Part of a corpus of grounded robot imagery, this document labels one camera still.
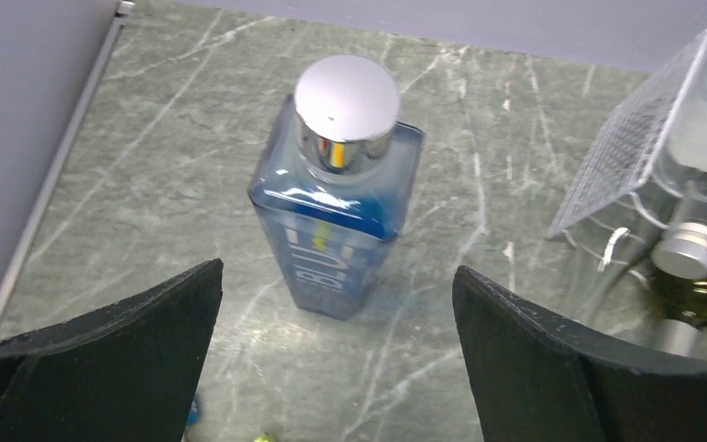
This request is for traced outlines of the blue water bottle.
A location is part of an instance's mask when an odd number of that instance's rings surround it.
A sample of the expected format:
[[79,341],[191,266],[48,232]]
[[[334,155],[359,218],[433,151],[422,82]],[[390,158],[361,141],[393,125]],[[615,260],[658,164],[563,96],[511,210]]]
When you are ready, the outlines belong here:
[[298,308],[351,318],[400,234],[425,138],[400,104],[382,65],[349,54],[285,98],[248,195]]

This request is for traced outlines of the clear silver cap bottle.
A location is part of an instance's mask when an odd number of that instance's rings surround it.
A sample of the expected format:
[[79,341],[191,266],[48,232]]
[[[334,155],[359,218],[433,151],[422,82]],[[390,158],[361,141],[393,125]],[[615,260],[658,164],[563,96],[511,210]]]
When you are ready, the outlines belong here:
[[667,123],[656,171],[680,199],[652,259],[666,273],[699,279],[707,276],[707,40]]

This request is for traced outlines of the dark olive wine bottle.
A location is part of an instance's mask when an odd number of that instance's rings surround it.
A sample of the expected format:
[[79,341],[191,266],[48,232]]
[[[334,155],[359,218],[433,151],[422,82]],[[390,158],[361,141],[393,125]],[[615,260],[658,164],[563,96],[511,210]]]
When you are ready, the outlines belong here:
[[685,279],[655,268],[650,288],[663,315],[654,348],[672,355],[691,355],[700,332],[707,328],[707,276]]

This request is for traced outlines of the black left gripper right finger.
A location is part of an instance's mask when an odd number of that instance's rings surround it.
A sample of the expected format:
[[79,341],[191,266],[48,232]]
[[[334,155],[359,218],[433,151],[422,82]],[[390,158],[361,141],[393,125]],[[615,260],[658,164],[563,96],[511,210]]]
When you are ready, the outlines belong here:
[[707,361],[595,331],[461,266],[458,337],[487,441],[707,441]]

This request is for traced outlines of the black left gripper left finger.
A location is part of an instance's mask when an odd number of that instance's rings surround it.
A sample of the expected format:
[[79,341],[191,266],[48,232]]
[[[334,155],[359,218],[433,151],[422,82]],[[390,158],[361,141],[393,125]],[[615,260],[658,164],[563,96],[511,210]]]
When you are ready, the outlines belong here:
[[222,299],[202,262],[142,293],[0,341],[0,441],[179,441]]

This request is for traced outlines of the clear glass wine bottle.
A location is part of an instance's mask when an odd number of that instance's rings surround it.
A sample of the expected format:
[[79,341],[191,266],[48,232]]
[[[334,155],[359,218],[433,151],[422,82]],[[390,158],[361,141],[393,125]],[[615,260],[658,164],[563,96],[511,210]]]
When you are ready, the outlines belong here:
[[566,317],[592,325],[615,284],[654,248],[677,200],[649,181],[565,231],[575,250]]

